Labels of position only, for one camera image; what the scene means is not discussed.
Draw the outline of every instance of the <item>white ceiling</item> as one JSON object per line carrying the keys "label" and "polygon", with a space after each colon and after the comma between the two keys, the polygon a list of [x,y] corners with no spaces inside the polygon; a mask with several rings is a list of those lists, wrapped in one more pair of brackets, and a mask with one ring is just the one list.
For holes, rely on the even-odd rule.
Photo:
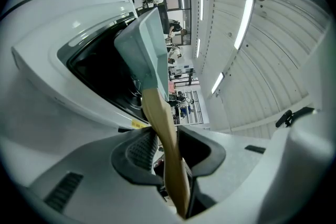
{"label": "white ceiling", "polygon": [[[270,138],[283,111],[311,104],[300,67],[325,30],[328,8],[324,0],[256,1],[246,37],[232,61],[229,56],[244,5],[245,0],[205,0],[208,14],[204,21],[195,22],[194,57],[197,38],[202,43],[194,66],[202,93],[208,97],[212,130]],[[218,97],[211,95],[227,65],[230,69]]]}

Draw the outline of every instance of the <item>yellow warning label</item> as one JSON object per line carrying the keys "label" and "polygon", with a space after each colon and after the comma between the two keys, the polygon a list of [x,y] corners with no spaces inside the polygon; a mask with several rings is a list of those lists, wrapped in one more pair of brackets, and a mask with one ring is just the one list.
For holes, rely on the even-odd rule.
{"label": "yellow warning label", "polygon": [[136,129],[140,129],[140,128],[147,127],[147,125],[140,122],[140,121],[132,120],[132,127],[136,128]]}

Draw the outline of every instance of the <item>wooden handle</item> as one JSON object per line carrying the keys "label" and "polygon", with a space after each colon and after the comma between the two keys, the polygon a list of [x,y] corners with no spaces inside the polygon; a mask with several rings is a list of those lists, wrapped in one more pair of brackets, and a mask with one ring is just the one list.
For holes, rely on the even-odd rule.
{"label": "wooden handle", "polygon": [[158,88],[142,91],[142,107],[163,145],[166,190],[176,206],[177,213],[185,218],[189,205],[190,189],[178,148],[171,108],[162,98]]}

